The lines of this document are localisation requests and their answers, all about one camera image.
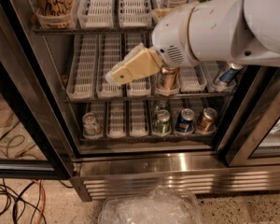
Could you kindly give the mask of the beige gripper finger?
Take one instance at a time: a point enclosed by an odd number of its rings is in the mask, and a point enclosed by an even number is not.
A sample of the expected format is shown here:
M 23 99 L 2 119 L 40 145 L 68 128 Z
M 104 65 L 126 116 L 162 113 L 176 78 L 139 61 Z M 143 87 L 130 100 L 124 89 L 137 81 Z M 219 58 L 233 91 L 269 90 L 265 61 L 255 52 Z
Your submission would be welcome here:
M 170 8 L 155 8 L 151 11 L 151 16 L 154 22 L 158 23 L 169 12 L 170 12 Z
M 148 49 L 140 43 L 107 72 L 105 80 L 112 85 L 124 85 L 155 75 L 162 66 L 163 62 L 158 52 L 153 47 Z

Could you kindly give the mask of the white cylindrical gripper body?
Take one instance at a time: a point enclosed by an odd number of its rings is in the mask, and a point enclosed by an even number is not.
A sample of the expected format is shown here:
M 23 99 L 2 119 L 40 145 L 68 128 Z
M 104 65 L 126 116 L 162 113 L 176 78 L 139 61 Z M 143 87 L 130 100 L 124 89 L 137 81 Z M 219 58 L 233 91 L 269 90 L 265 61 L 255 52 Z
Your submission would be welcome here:
M 189 21 L 198 2 L 170 8 L 152 32 L 152 46 L 170 67 L 193 67 L 197 60 L 189 44 Z

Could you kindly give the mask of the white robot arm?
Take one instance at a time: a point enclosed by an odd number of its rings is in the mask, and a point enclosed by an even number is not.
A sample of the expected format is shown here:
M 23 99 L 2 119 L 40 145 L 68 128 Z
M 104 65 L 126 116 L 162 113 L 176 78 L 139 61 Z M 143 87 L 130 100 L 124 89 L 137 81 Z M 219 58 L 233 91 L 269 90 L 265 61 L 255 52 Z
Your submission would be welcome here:
M 157 12 L 152 46 L 134 47 L 105 75 L 123 85 L 167 65 L 223 61 L 280 67 L 280 0 L 211 0 Z

